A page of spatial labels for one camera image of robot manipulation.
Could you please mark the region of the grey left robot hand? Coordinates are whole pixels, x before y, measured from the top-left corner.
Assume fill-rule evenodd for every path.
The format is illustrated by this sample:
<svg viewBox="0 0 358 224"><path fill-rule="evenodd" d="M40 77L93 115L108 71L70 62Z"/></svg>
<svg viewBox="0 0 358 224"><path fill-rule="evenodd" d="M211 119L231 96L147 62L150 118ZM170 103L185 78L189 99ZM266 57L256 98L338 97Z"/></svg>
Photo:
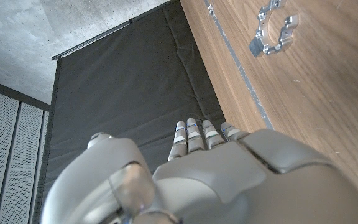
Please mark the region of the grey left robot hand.
<svg viewBox="0 0 358 224"><path fill-rule="evenodd" d="M358 223L358 188L270 129L180 121L151 172L135 142L96 133L58 176L42 223Z"/></svg>

